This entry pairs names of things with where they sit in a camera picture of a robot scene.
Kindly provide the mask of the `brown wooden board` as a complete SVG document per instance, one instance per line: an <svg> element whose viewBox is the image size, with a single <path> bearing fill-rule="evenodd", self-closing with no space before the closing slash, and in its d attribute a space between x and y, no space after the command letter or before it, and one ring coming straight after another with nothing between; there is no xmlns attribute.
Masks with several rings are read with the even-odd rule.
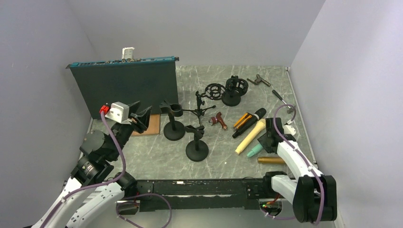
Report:
<svg viewBox="0 0 403 228"><path fill-rule="evenodd" d="M158 135L160 133L160 114L152 114L149 126L143 133L133 132L132 136Z"/></svg>

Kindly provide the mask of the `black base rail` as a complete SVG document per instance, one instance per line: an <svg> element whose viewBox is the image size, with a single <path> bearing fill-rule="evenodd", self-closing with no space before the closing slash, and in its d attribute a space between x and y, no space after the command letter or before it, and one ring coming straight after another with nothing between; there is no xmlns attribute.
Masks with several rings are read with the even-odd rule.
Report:
<svg viewBox="0 0 403 228"><path fill-rule="evenodd" d="M259 210L275 207L280 197L268 190L262 178L138 180L137 191L117 201L119 212L154 212L163 209Z"/></svg>

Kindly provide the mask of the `mint green microphone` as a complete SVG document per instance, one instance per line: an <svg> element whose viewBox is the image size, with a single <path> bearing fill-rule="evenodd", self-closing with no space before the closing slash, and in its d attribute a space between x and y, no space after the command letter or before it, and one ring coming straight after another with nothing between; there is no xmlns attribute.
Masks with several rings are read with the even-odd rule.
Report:
<svg viewBox="0 0 403 228"><path fill-rule="evenodd" d="M257 154L259 154L261 151L263 150L263 146L261 144L257 144L256 146L254 146L248 153L247 153L247 157L253 157Z"/></svg>

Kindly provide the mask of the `dark rack unit blue edge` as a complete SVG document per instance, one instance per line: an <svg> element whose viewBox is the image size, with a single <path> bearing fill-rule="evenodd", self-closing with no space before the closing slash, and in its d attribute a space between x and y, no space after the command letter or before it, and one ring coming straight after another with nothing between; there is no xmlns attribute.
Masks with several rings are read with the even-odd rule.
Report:
<svg viewBox="0 0 403 228"><path fill-rule="evenodd" d="M89 113L100 119L101 106L141 102L140 110L152 107L161 114L164 100L178 103L176 63L178 57L147 57L108 61L74 62L67 66L78 85Z"/></svg>

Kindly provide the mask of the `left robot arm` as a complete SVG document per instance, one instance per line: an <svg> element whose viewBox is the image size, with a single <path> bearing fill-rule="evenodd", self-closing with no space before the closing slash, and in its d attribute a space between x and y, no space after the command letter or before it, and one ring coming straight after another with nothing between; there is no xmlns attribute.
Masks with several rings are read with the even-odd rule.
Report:
<svg viewBox="0 0 403 228"><path fill-rule="evenodd" d="M107 133L90 130L80 146L82 157L64 189L34 228L80 228L110 203L138 193L137 180L126 171L123 147L133 132L148 129L152 107L141 102L103 105L100 117Z"/></svg>

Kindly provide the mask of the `cream yellow microphone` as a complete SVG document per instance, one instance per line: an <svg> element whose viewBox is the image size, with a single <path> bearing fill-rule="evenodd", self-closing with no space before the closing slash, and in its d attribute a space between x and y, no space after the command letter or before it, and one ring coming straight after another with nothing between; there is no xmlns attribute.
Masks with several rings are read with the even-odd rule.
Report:
<svg viewBox="0 0 403 228"><path fill-rule="evenodd" d="M266 128L266 119L259 120L251 132L243 139L243 141L235 149L235 153L239 155L251 143L251 141Z"/></svg>

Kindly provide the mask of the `black tripod shock mount stand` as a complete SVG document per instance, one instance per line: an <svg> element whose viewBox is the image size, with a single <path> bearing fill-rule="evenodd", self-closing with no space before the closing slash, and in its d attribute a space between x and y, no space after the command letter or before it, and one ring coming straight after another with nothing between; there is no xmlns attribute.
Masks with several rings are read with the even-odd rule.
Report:
<svg viewBox="0 0 403 228"><path fill-rule="evenodd" d="M196 96L196 109L183 109L184 112L190 112L197 116L199 125L202 124L201 117L205 115L205 112L209 109L216 108L216 105L202 108L202 105L205 105L204 98L208 98L213 101L219 101L222 99L224 92L226 91L225 87L219 83L211 83L207 85L204 89L203 93L199 93L199 91L195 92Z"/></svg>

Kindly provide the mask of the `gold microphone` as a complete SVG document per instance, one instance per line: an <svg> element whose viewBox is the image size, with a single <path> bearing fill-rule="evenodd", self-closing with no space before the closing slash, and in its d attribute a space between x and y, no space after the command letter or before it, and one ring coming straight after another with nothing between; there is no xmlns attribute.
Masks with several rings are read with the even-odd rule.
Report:
<svg viewBox="0 0 403 228"><path fill-rule="evenodd" d="M286 164L280 157L258 157L258 163L261 164Z"/></svg>

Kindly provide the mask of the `black round-base shock mount stand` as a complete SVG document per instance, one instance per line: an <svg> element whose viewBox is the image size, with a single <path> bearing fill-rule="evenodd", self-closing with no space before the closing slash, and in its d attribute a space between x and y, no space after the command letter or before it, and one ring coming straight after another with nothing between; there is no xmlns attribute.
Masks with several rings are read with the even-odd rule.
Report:
<svg viewBox="0 0 403 228"><path fill-rule="evenodd" d="M225 84L225 92L222 95L222 102L226 106L234 107L240 104L241 97L248 91L247 80L238 76L231 76Z"/></svg>

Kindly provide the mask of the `black condenser microphone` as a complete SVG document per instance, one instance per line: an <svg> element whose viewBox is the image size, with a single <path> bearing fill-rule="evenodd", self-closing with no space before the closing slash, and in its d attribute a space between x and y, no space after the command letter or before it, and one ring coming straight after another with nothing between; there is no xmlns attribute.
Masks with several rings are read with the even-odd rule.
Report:
<svg viewBox="0 0 403 228"><path fill-rule="evenodd" d="M235 130L232 138L237 138L242 135L247 129L249 129L253 124L255 124L258 120L262 119L262 117L267 113L265 108L258 109L255 113L252 114L252 117L248 119L239 129Z"/></svg>

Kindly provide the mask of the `small grey hammer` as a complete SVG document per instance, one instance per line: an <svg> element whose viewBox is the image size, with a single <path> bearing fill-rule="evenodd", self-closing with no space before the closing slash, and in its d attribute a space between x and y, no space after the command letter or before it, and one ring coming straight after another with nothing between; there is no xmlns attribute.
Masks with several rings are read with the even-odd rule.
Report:
<svg viewBox="0 0 403 228"><path fill-rule="evenodd" d="M287 113L291 114L294 113L296 111L295 105L294 104L289 104L287 103L284 98L276 91L276 90L272 90L272 93L275 97L277 97L283 104L285 104L287 106Z"/></svg>

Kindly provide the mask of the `black round-base clip stand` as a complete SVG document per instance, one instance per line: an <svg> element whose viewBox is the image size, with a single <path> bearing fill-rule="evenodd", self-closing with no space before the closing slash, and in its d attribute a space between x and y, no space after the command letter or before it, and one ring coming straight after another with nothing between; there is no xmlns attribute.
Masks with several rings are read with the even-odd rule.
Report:
<svg viewBox="0 0 403 228"><path fill-rule="evenodd" d="M206 159L209 154L209 147L201 140L204 136L204 126L193 127L188 125L185 127L185 131L194 134L193 140L186 146L186 156L193 162L201 162Z"/></svg>

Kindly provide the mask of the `white block behind rack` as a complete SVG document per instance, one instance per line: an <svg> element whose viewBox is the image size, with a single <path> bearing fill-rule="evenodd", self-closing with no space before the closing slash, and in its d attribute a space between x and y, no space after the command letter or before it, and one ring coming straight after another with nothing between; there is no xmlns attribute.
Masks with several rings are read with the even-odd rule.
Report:
<svg viewBox="0 0 403 228"><path fill-rule="evenodd" d="M133 59L134 58L134 47L125 47L122 49L122 59Z"/></svg>

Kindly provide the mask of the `grey metal clamp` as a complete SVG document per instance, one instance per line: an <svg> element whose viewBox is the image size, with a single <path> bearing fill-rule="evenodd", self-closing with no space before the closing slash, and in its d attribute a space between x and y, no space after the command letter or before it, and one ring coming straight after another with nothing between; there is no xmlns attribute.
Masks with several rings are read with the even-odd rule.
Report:
<svg viewBox="0 0 403 228"><path fill-rule="evenodd" d="M260 74L256 74L256 79L254 79L254 80L251 80L249 78L247 78L247 80L254 85L259 85L260 83L263 83L264 85L266 85L268 87L271 86L271 83L269 81L265 80L264 78L262 78L260 76Z"/></svg>

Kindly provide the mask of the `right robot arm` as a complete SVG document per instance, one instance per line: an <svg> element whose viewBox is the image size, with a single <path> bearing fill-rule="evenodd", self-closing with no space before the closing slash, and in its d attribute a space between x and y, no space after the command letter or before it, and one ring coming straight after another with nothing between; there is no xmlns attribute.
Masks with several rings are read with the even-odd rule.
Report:
<svg viewBox="0 0 403 228"><path fill-rule="evenodd" d="M262 192L267 197L276 194L288 200L295 218L301 222L317 223L337 218L336 180L324 175L301 152L291 134L286 134L279 117L266 119L264 142L270 152L280 157L294 178L283 171L266 172Z"/></svg>

